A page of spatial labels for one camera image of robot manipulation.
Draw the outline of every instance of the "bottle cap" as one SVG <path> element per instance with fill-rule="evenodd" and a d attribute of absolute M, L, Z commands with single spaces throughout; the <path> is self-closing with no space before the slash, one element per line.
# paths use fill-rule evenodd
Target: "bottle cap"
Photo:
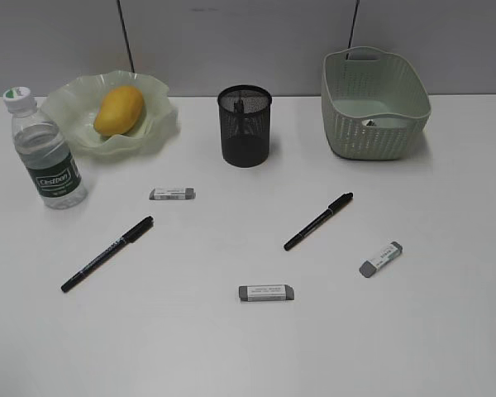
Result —
<path fill-rule="evenodd" d="M 36 100 L 28 87 L 14 87 L 2 96 L 3 102 L 10 113 L 36 107 Z"/>

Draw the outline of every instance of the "green plastic basket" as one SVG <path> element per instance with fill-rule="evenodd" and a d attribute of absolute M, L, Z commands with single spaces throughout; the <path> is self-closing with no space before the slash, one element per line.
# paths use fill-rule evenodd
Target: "green plastic basket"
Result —
<path fill-rule="evenodd" d="M 323 124 L 337 155 L 398 159 L 412 147 L 431 111 L 421 80 L 402 56 L 355 47 L 325 57 Z"/>

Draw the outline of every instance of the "black mesh pen holder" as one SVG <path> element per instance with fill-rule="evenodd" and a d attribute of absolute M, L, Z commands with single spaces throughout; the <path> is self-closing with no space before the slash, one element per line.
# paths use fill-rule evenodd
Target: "black mesh pen holder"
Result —
<path fill-rule="evenodd" d="M 268 157 L 270 94 L 253 85 L 236 85 L 218 96 L 222 157 L 237 167 L 253 167 Z"/>

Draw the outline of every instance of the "pen cap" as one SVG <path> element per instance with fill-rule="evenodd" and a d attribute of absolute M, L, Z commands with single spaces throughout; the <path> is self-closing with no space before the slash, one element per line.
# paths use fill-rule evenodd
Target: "pen cap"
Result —
<path fill-rule="evenodd" d="M 152 227 L 153 218 L 147 217 L 137 225 L 135 225 L 131 230 L 123 235 L 123 239 L 126 242 L 135 242 L 138 238 L 140 238 L 143 233 L 148 231 Z"/>
<path fill-rule="evenodd" d="M 337 198 L 331 204 L 329 204 L 329 209 L 331 211 L 338 211 L 341 207 L 349 203 L 353 199 L 353 193 L 346 193 Z"/>

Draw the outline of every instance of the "plastic water bottle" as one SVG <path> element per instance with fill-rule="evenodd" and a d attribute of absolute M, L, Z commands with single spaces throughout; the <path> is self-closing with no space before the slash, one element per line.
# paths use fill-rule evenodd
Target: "plastic water bottle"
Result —
<path fill-rule="evenodd" d="M 13 115 L 15 149 L 44 204 L 65 209 L 83 201 L 87 191 L 68 145 L 57 124 L 37 107 L 30 89 L 11 88 L 3 101 Z"/>

